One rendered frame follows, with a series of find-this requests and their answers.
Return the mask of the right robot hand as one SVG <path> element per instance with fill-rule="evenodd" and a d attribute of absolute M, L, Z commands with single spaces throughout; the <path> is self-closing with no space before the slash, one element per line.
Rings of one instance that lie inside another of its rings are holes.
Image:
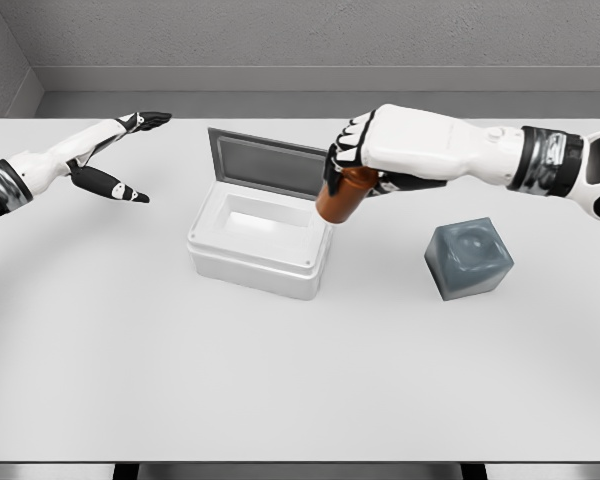
<path fill-rule="evenodd" d="M 368 167 L 379 172 L 373 196 L 444 186 L 467 172 L 468 160 L 450 147 L 461 121 L 393 104 L 358 116 L 329 148 L 323 178 L 328 194 L 338 190 L 344 170 Z"/>

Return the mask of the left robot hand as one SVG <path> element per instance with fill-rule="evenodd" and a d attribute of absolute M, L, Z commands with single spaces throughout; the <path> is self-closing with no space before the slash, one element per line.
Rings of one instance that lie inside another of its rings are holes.
<path fill-rule="evenodd" d="M 120 201 L 149 203 L 149 197 L 114 176 L 88 165 L 90 159 L 123 137 L 168 123 L 171 113 L 145 111 L 106 119 L 51 147 L 48 152 L 66 164 L 72 183 L 95 195 Z"/>

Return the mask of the brown cylindrical bottle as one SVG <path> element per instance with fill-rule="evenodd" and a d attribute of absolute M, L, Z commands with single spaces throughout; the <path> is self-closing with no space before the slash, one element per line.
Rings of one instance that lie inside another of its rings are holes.
<path fill-rule="evenodd" d="M 378 172 L 368 167 L 345 168 L 339 172 L 333 192 L 326 183 L 316 199 L 316 210 L 331 224 L 345 222 L 369 195 Z"/>

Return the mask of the grey cube block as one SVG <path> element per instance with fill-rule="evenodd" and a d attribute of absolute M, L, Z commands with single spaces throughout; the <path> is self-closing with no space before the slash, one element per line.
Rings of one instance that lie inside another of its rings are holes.
<path fill-rule="evenodd" d="M 444 301 L 490 292 L 514 266 L 489 217 L 437 227 L 424 259 Z"/>

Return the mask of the white box with open lid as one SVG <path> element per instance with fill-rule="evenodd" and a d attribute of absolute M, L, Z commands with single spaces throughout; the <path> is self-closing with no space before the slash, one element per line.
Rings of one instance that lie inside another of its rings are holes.
<path fill-rule="evenodd" d="M 313 299 L 332 238 L 315 207 L 325 150 L 219 128 L 208 136 L 215 181 L 187 236 L 196 272 Z"/>

